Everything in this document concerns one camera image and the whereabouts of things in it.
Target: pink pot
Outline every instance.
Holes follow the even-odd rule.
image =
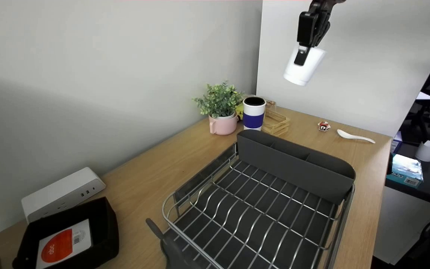
[[[208,116],[208,120],[210,121],[210,133],[226,136],[237,129],[237,121],[239,121],[239,118],[236,116],[236,113],[234,113],[232,116],[217,117],[216,119]]]

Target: barcode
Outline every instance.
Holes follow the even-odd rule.
[[[81,235],[74,236],[74,244],[73,245],[79,243],[80,241],[81,241]]]
[[[419,183],[419,181],[417,181],[417,180],[414,180],[414,179],[405,179],[404,180],[404,183],[406,183],[406,184],[409,184],[409,185],[411,185],[411,186],[414,186],[414,187],[416,187],[417,185],[418,185],[418,183]]]

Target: white plastic spoon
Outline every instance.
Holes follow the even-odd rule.
[[[338,129],[338,134],[339,134],[339,136],[341,136],[342,138],[346,138],[346,139],[362,139],[362,140],[369,141],[369,142],[371,142],[371,143],[373,143],[373,144],[375,144],[375,143],[376,143],[374,140],[372,140],[372,139],[370,139],[370,138],[363,137],[363,136],[353,136],[352,134],[347,133],[347,132],[345,132],[345,131],[343,131],[343,130],[340,130],[340,129]]]

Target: wooden table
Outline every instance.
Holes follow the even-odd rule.
[[[282,138],[339,157],[354,167],[356,191],[335,268],[369,268],[391,138],[333,121],[331,129],[322,132],[317,126],[320,118],[283,108],[277,112],[291,119],[290,130]],[[116,212],[120,252],[101,268],[165,268],[159,240],[145,218],[166,229],[161,210],[164,199],[232,145],[242,129],[239,124],[235,133],[217,136],[209,133],[208,120],[204,119],[104,175],[107,188],[96,198],[106,196]],[[376,144],[343,139],[336,129],[372,138]],[[21,221],[0,233],[3,269],[11,268],[25,228],[25,221]]]

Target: blue band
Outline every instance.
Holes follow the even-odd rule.
[[[255,129],[255,128],[260,128],[263,125],[263,116],[265,114],[261,114],[258,116],[250,116],[250,115],[246,115],[245,113],[243,114],[243,124],[244,126],[246,126],[247,128],[251,128],[251,129]]]

